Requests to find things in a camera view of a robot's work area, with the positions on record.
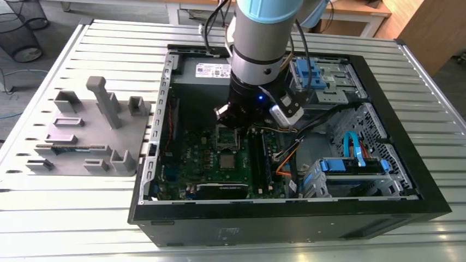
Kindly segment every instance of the power supply label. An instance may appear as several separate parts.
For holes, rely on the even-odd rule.
[[[196,64],[197,78],[229,78],[229,64]]]

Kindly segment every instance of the white table leg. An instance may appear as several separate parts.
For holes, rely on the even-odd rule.
[[[69,12],[70,11],[70,2],[59,2],[61,4],[61,10],[63,12]]]
[[[376,30],[380,27],[383,16],[371,16],[371,21],[367,23],[363,32],[360,33],[360,37],[373,37]]]
[[[180,15],[178,15],[180,4],[166,3],[165,6],[166,6],[166,12],[168,12],[168,23],[177,26],[180,24]]]

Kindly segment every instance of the motherboard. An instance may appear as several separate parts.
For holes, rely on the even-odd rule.
[[[284,198],[284,178],[270,170],[277,149],[277,134],[261,129],[185,130],[178,161],[162,166],[152,194],[161,200]]]

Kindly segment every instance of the sticker label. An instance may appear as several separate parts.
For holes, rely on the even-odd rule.
[[[296,192],[296,188],[297,188],[297,185],[296,185],[296,183],[294,182],[292,182],[292,180],[289,180],[289,188],[290,188],[290,190],[293,191],[293,192]]]
[[[197,78],[229,78],[229,64],[196,64]]]
[[[322,76],[321,79],[327,82],[335,82],[335,78],[332,76]]]

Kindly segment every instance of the wooden desk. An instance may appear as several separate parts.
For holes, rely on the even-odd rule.
[[[364,0],[337,0],[333,3],[333,27],[347,26],[345,23],[339,23],[336,21],[351,21],[361,22],[363,25],[360,37],[373,37],[376,30],[379,29],[383,19],[389,17],[391,11],[387,6],[380,3],[379,8],[371,8],[365,5]],[[327,5],[325,13],[321,19],[329,19],[331,16],[331,5]],[[333,34],[344,34],[344,30],[337,30],[333,28]]]

